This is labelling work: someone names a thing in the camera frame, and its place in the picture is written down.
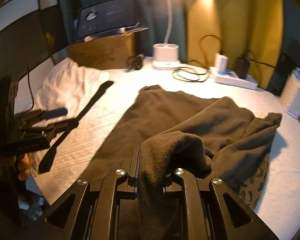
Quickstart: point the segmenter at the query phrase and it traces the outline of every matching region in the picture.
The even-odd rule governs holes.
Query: brown cloth
[[[220,177],[239,193],[264,163],[281,117],[269,114],[265,119],[256,118],[230,98],[202,99],[181,91],[167,92],[160,86],[145,87],[82,176],[90,181],[103,178],[141,144],[141,236],[143,240],[160,239],[176,211],[175,205],[167,205],[161,198],[166,172],[185,168],[206,180]],[[249,192],[260,195],[259,189],[258,185]],[[128,235],[121,238],[132,239]]]

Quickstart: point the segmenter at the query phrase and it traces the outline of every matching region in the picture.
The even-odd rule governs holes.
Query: triangular cutout
[[[252,222],[252,219],[242,210],[240,205],[227,193],[223,194],[232,224],[235,228]]]
[[[57,228],[63,229],[66,225],[74,199],[75,194],[70,194],[68,198],[56,209],[56,211],[46,219],[46,222]]]

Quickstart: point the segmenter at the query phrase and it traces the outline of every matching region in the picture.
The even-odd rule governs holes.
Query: human hand
[[[15,156],[13,157],[3,157],[0,156],[0,180],[6,183],[10,182],[10,176],[8,168],[13,166],[17,162],[17,167],[19,170],[18,178],[23,181],[26,180],[31,171],[31,156],[32,153],[25,154],[22,159],[17,160]]]

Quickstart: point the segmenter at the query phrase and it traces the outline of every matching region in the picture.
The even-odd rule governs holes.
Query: cardboard box
[[[134,33],[73,44],[66,50],[79,66],[102,70],[126,68],[126,60],[134,55]]]

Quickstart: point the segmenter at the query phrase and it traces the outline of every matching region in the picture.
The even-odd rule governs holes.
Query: curtain
[[[282,0],[188,0],[188,59],[204,62],[198,41],[204,35],[222,38],[228,69],[245,50],[256,54],[258,61],[276,66],[282,46]],[[214,65],[219,43],[213,38],[203,41],[208,65]],[[267,88],[274,69],[251,63],[249,74]]]
[[[63,11],[65,29],[69,43],[74,42],[74,20],[80,8],[88,7],[107,0],[60,0]],[[145,19],[148,30],[136,34],[138,53],[152,56],[152,46],[163,43],[168,26],[168,13],[166,0],[136,0],[139,12]],[[173,27],[170,43],[180,46],[180,60],[186,60],[186,19],[184,14],[184,0],[172,0]]]

